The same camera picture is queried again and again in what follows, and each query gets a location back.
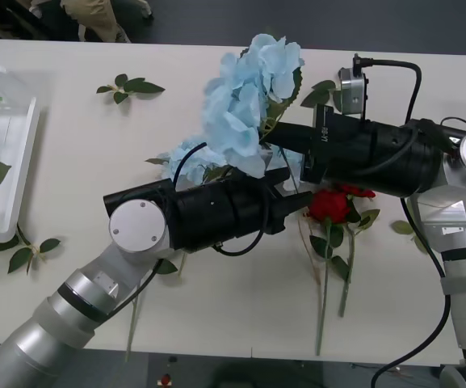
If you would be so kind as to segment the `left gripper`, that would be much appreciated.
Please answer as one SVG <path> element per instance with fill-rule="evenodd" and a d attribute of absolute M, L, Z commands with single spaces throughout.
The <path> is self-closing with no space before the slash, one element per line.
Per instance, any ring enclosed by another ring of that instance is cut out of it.
<path fill-rule="evenodd" d="M 312 192 L 282 196 L 275 188 L 289 178 L 289 169 L 281 167 L 266 171 L 261 179 L 245 177 L 237 181 L 232 194 L 237 218 L 235 238 L 260 230 L 269 235 L 281 233 L 287 215 L 310 206 Z"/>

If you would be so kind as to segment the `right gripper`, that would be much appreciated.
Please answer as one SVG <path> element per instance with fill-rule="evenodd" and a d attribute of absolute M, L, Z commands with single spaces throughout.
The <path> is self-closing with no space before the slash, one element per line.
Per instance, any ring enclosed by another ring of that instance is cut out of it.
<path fill-rule="evenodd" d="M 331 106 L 318 104 L 313 127 L 279 122 L 262 136 L 262 143 L 306 154 L 300 172 L 305 182 L 377 183 L 376 173 L 358 173 L 376 164 L 377 138 L 375 121 L 337 114 Z"/>

